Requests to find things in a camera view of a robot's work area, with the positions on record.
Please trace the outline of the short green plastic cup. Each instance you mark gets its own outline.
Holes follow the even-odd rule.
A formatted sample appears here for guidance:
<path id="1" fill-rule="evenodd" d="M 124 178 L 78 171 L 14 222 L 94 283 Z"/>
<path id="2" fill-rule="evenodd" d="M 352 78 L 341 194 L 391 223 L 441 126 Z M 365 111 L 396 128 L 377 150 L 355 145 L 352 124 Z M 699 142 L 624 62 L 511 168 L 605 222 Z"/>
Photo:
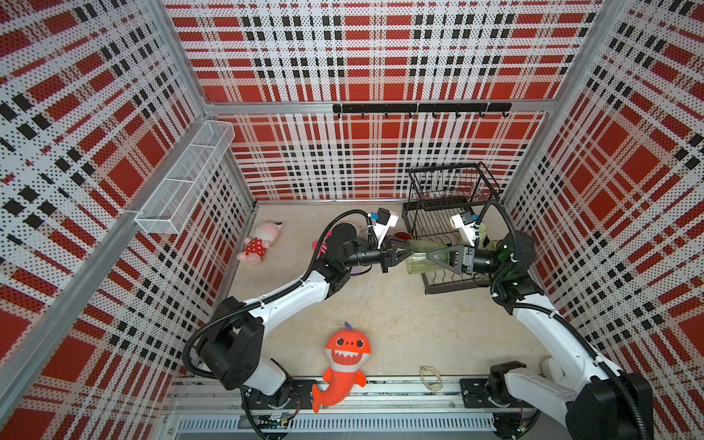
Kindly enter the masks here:
<path id="1" fill-rule="evenodd" d="M 426 254 L 432 250 L 448 247 L 446 243 L 425 240 L 410 240 L 407 244 L 412 249 L 412 256 L 405 260 L 405 267 L 409 274 L 422 274 L 444 270 L 444 268 L 428 261 L 426 259 Z"/>

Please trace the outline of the black wire dish rack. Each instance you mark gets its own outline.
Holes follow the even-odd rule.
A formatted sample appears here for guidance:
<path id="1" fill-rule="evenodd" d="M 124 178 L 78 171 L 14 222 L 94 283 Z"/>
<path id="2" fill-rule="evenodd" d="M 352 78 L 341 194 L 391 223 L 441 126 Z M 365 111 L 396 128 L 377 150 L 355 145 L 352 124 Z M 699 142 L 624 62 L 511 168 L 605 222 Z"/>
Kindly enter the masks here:
<path id="1" fill-rule="evenodd" d="M 462 242 L 451 217 L 477 215 L 500 196 L 500 185 L 482 162 L 414 168 L 409 172 L 403 221 L 412 238 L 451 247 Z"/>

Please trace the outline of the purple plastic cup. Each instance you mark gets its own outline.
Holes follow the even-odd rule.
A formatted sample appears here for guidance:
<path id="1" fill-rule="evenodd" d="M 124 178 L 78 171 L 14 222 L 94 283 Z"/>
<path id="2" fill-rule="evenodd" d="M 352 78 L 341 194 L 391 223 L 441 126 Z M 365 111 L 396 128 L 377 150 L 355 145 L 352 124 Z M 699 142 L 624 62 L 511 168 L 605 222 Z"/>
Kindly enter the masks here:
<path id="1" fill-rule="evenodd" d="M 357 276 L 369 272 L 372 269 L 371 265 L 368 266 L 357 266 L 350 269 L 351 276 Z"/>

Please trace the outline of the light green ceramic mug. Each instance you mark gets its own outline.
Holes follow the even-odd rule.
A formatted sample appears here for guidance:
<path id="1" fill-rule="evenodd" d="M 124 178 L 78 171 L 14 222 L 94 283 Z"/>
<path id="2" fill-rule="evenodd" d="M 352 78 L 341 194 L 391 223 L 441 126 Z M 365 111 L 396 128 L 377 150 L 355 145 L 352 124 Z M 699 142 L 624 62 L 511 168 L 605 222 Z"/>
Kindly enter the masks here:
<path id="1" fill-rule="evenodd" d="M 487 226 L 484 223 L 479 223 L 477 229 L 477 245 L 479 248 L 485 248 L 490 242 L 487 235 Z"/>

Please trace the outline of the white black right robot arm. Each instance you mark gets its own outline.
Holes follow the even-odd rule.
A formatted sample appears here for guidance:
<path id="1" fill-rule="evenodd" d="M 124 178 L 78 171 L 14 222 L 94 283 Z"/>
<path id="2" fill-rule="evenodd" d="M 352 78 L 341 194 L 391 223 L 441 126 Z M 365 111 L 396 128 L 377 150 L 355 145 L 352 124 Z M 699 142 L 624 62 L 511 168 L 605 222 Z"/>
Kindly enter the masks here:
<path id="1" fill-rule="evenodd" d="M 518 361 L 495 365 L 489 397 L 498 405 L 531 404 L 561 423 L 573 439 L 651 439 L 653 391 L 601 354 L 557 311 L 528 270 L 535 240 L 511 232 L 493 250 L 458 244 L 424 254 L 434 266 L 459 274 L 489 275 L 495 304 L 522 323 L 548 351 L 540 373 Z"/>

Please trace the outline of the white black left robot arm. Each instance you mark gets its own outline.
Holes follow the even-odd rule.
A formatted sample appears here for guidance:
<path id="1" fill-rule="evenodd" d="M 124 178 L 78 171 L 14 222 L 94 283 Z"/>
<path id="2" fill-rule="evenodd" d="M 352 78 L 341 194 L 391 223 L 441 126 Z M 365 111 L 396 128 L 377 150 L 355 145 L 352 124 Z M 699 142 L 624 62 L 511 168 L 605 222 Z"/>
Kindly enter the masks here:
<path id="1" fill-rule="evenodd" d="M 183 363 L 195 376 L 217 380 L 227 390 L 250 388 L 274 396 L 288 386 L 283 368 L 261 357 L 264 339 L 305 308 L 339 292 L 351 269 L 378 264 L 386 272 L 412 255 L 410 244 L 383 233 L 372 240 L 354 234 L 352 225 L 335 225 L 325 252 L 316 250 L 302 277 L 277 291 L 238 302 L 220 302 L 211 321 L 183 349 Z"/>

